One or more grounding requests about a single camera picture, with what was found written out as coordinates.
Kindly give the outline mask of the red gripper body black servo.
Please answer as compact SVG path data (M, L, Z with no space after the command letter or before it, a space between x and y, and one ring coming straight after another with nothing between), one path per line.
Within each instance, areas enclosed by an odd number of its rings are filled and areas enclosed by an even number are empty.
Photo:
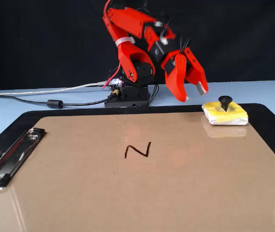
M172 72L172 70L175 67L175 57L176 55L180 54L181 50L174 50L169 52L166 57L164 58L163 62L161 63L161 67L162 69L167 73L170 74ZM188 72L191 67L192 67L192 63L194 63L194 60L196 60L194 54L192 53L192 51L190 50L189 47L185 48L184 52L182 52L182 54L186 57L186 72Z

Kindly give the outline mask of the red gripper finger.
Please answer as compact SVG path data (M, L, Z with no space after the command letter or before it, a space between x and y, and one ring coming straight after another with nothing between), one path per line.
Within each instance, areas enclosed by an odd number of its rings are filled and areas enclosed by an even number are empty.
M180 102L187 100L187 94L184 88L186 61L186 57L183 54L176 55L174 69L170 74L165 72L165 85Z
M188 61L186 80L195 85L199 94L203 96L208 92L208 83L204 69L189 48L186 48L186 58Z

